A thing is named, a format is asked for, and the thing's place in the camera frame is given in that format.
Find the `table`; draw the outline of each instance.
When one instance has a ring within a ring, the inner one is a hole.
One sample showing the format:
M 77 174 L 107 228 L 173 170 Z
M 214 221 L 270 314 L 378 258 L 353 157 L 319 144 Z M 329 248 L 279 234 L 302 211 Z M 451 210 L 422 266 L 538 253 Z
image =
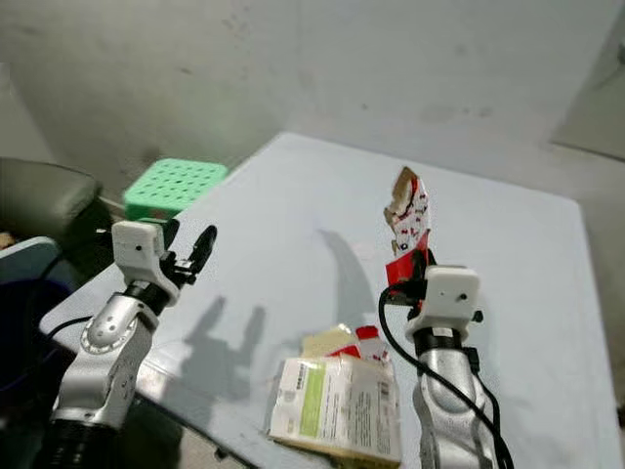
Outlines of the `table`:
M 425 181 L 440 263 L 481 276 L 485 321 L 472 326 L 482 377 L 502 406 L 517 467 L 621 467 L 615 401 L 579 206 L 474 176 L 281 134 L 179 215 L 187 255 L 209 223 L 212 259 L 161 316 L 138 390 L 218 445 L 261 467 L 327 467 L 266 437 L 280 362 L 301 338 L 377 323 L 392 233 L 383 209 L 401 167 Z M 113 266 L 42 321 L 95 313 L 123 288 Z M 403 315 L 390 326 L 402 335 Z M 77 348 L 81 326 L 58 335 Z M 393 354 L 403 466 L 419 467 L 416 373 Z

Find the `snack package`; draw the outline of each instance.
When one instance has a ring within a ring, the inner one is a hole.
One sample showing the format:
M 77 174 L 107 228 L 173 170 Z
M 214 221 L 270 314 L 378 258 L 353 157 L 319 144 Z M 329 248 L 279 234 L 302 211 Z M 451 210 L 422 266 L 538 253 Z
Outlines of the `snack package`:
M 410 278 L 415 249 L 423 251 L 427 256 L 431 228 L 428 204 L 428 193 L 423 181 L 404 167 L 393 187 L 393 201 L 384 210 L 387 223 L 396 236 L 393 240 L 396 260 L 387 265 L 389 285 Z
M 359 465 L 401 461 L 397 385 L 387 368 L 342 355 L 284 364 L 270 437 Z

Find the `wall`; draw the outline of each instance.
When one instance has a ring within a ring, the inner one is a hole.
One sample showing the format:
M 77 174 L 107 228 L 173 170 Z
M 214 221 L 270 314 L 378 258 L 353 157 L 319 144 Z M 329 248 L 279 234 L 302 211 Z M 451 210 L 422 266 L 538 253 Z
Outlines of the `wall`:
M 56 160 L 0 64 L 0 157 L 54 163 Z
M 619 5 L 4 0 L 0 57 L 62 161 L 113 198 L 160 152 L 232 167 L 283 128 L 574 197 L 622 330 L 625 165 L 548 144 Z

